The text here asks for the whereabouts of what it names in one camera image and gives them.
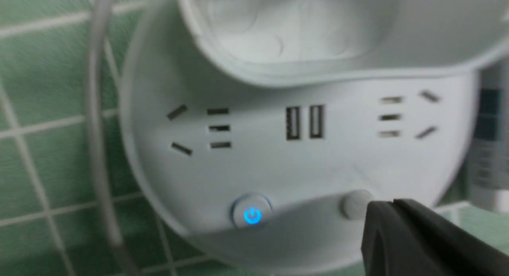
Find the power button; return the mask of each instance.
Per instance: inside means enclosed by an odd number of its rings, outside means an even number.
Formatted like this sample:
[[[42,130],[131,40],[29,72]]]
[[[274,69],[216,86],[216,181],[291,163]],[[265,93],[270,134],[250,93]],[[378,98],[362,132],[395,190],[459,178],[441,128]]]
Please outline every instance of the power button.
[[[233,222],[238,228],[258,226],[269,220],[272,214],[269,201],[260,194],[247,194],[233,205]]]

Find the usb port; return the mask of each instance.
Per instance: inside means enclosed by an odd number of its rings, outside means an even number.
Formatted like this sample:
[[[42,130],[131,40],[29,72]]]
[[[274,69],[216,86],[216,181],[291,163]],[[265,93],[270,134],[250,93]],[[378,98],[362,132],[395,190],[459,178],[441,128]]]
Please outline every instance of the usb port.
[[[382,131],[379,136],[380,138],[396,138],[400,136],[400,131]]]
[[[381,115],[378,119],[380,121],[394,121],[401,119],[401,115],[400,114]]]
[[[395,96],[395,97],[385,97],[380,100],[382,104],[398,104],[403,102],[403,97]]]
[[[211,149],[224,149],[231,148],[231,142],[212,142],[210,143]]]
[[[300,107],[286,108],[287,140],[300,139]]]
[[[323,138],[323,105],[309,107],[309,138]]]

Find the white cable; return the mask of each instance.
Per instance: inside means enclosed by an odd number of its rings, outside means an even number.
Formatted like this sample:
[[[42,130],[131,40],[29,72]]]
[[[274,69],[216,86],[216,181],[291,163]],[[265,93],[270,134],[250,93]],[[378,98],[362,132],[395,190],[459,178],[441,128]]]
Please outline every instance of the white cable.
[[[140,276],[137,267],[125,245],[120,231],[115,207],[109,189],[109,175],[107,169],[107,154],[104,143],[104,131],[101,116],[101,64],[111,9],[115,0],[96,0],[91,18],[91,29],[88,44],[87,74],[85,75],[85,116],[87,138],[89,143],[89,157],[91,177],[96,193],[98,209],[107,233],[107,240],[111,250],[128,276]]]

